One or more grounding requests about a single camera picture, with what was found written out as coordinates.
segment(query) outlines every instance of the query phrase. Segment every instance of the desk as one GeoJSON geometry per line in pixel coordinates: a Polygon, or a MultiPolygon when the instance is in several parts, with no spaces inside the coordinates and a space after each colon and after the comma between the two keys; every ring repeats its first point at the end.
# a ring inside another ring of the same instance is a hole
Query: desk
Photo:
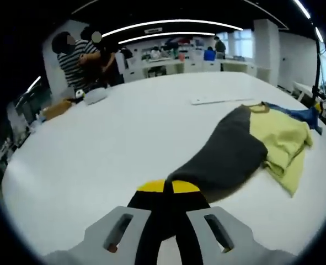
{"type": "MultiPolygon", "coordinates": [[[[158,66],[181,66],[180,68],[176,67],[175,72],[176,73],[183,73],[188,72],[190,70],[191,65],[195,66],[193,68],[193,71],[196,72],[208,72],[210,71],[210,68],[207,67],[209,63],[217,63],[217,64],[224,64],[227,63],[229,65],[236,65],[236,66],[244,66],[244,69],[240,69],[239,71],[245,72],[251,76],[256,76],[257,74],[257,67],[250,62],[241,62],[241,61],[235,61],[235,60],[228,60],[228,59],[216,59],[214,61],[204,61],[204,60],[190,60],[186,59],[184,61],[180,61],[179,59],[171,59],[171,60],[162,60],[162,61],[153,61],[148,62],[146,60],[137,61],[136,63],[129,66],[129,69],[126,70],[126,73],[124,73],[124,77],[126,76],[127,80],[139,80],[143,79],[144,77],[148,77],[147,69],[151,67],[158,67],[158,66]],[[129,78],[129,75],[135,71],[135,75],[138,74],[138,77],[135,77],[133,79],[129,78]]],[[[220,71],[220,66],[212,67],[211,71],[220,71]]]]}
{"type": "MultiPolygon", "coordinates": [[[[40,254],[82,241],[89,225],[127,205],[139,185],[167,177],[196,154],[240,105],[195,106],[191,98],[236,93],[304,109],[272,85],[236,72],[162,76],[112,89],[105,100],[78,104],[42,124],[9,162],[4,201],[18,231],[40,254]]],[[[326,127],[319,124],[323,135],[312,130],[314,144],[293,198],[260,169],[212,204],[248,225],[267,248],[297,255],[326,219],[326,127]]]]}

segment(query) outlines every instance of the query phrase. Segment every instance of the blue cloth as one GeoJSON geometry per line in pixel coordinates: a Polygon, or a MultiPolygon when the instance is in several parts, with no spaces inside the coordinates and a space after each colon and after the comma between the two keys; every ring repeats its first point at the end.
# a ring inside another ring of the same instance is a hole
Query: blue cloth
{"type": "Polygon", "coordinates": [[[293,119],[306,122],[310,127],[310,129],[315,129],[319,135],[322,135],[322,128],[318,126],[319,113],[315,107],[311,107],[309,109],[304,109],[304,110],[290,110],[290,109],[282,108],[275,104],[271,104],[267,102],[266,104],[269,106],[270,109],[279,110],[280,112],[287,114],[293,119]]]}
{"type": "Polygon", "coordinates": [[[215,51],[205,50],[204,53],[204,60],[205,61],[214,61],[216,58],[215,51]]]}

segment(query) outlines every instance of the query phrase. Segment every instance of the brown box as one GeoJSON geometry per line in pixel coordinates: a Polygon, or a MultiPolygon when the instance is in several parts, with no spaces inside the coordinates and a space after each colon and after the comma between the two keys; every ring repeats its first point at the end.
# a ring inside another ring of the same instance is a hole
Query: brown box
{"type": "Polygon", "coordinates": [[[51,120],[52,118],[65,113],[66,110],[69,109],[71,106],[72,106],[71,102],[67,100],[63,100],[62,102],[56,105],[44,109],[42,113],[46,120],[51,120]]]}

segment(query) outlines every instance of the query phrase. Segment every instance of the window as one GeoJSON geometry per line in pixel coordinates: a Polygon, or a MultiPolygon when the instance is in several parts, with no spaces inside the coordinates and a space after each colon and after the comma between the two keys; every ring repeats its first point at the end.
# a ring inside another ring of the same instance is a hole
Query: window
{"type": "Polygon", "coordinates": [[[250,29],[234,31],[235,55],[253,58],[253,34],[250,29]]]}
{"type": "Polygon", "coordinates": [[[326,48],[324,43],[320,45],[320,81],[319,85],[326,86],[326,48]]]}
{"type": "Polygon", "coordinates": [[[225,53],[229,54],[229,41],[228,41],[228,33],[227,32],[221,32],[218,33],[217,36],[223,41],[225,45],[225,53]]]}

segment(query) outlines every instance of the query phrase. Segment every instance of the dark gray cloth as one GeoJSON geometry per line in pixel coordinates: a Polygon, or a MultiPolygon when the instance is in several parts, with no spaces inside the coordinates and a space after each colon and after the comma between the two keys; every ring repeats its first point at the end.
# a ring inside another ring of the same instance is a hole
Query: dark gray cloth
{"type": "Polygon", "coordinates": [[[167,180],[190,182],[203,193],[239,186],[267,156],[266,147],[249,128],[249,109],[233,110],[218,123],[205,146],[167,180]]]}

